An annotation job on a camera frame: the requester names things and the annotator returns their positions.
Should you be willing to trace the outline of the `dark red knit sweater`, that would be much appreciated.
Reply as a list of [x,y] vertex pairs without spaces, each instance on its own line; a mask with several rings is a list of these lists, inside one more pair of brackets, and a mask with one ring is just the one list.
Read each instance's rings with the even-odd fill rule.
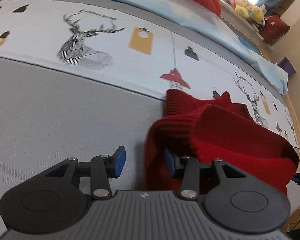
[[170,176],[165,152],[196,157],[201,163],[223,159],[283,193],[299,165],[292,145],[254,122],[247,106],[233,103],[228,92],[199,100],[169,89],[165,115],[151,126],[145,145],[149,190],[177,191],[181,184]]

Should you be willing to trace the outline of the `grey printed bed sheet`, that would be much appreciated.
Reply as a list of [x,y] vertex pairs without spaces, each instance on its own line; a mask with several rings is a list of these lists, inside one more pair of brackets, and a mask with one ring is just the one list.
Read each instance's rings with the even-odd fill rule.
[[47,234],[8,229],[0,215],[0,239],[288,239],[283,226],[231,231],[178,190],[147,189],[145,145],[169,89],[228,92],[296,152],[284,95],[208,37],[112,0],[0,0],[0,200],[67,158],[126,149],[110,199]]

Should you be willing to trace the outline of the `dark red cushion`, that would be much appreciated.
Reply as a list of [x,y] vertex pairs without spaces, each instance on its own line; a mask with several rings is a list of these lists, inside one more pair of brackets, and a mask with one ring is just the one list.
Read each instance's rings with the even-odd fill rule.
[[263,37],[263,42],[272,46],[283,37],[289,29],[290,25],[281,20],[278,15],[270,15],[266,17],[264,28],[260,30],[259,33]]

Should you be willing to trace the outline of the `yellow plush toy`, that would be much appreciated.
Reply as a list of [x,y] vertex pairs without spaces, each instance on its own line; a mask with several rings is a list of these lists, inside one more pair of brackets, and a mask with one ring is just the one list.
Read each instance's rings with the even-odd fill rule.
[[265,7],[258,7],[249,0],[234,0],[233,7],[235,12],[247,20],[253,27],[256,29],[264,28],[266,23],[264,18]]

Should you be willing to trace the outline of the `purple paper bag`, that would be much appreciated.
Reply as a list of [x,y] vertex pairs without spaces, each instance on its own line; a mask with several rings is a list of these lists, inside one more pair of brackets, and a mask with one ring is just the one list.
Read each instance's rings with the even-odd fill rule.
[[288,74],[288,79],[291,79],[296,74],[294,66],[287,57],[282,59],[277,65]]

